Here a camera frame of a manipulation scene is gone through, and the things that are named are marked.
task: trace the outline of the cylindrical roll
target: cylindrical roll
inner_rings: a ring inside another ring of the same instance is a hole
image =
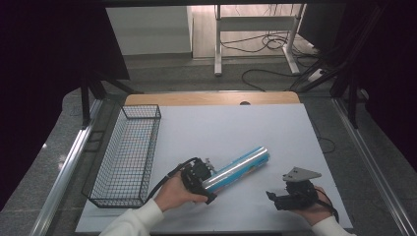
[[[265,147],[257,147],[220,169],[205,180],[202,186],[208,192],[216,193],[267,161],[269,161],[268,150]]]

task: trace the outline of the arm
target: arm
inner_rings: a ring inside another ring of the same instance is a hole
[[[319,199],[330,204],[328,198],[324,195],[324,190],[321,187],[315,187],[318,191]],[[307,209],[292,210],[295,213],[303,216],[312,226],[313,232],[317,236],[354,236],[344,230],[340,224],[337,223],[331,211],[318,204],[315,204]]]
[[[188,192],[181,180],[180,173],[176,173],[159,190],[154,200],[149,200],[138,209],[128,209],[111,222],[100,236],[144,236],[163,219],[163,213],[171,208],[179,207],[186,202],[203,203],[206,196]]]

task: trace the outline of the white tabletop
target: white tabletop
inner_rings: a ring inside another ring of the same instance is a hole
[[[218,193],[210,205],[185,204],[165,213],[152,233],[282,232],[309,229],[300,216],[276,210],[266,191],[287,195],[282,175],[294,166],[322,173],[324,187],[351,228],[344,205],[303,104],[161,106],[149,189],[179,163],[197,156],[220,169],[253,148],[264,146],[270,160]],[[77,232],[100,232],[124,212],[87,201]]]

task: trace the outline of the metal mesh basket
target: metal mesh basket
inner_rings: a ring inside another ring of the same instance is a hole
[[[147,196],[161,114],[157,105],[123,106],[88,199],[98,207],[141,207]]]

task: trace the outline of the white sleeve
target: white sleeve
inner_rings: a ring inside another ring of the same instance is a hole
[[[138,209],[127,209],[100,233],[100,236],[149,236],[149,232],[162,221],[163,213],[153,199]]]
[[[317,236],[355,236],[355,234],[346,232],[346,230],[337,223],[334,216],[328,217],[313,225],[312,230]]]

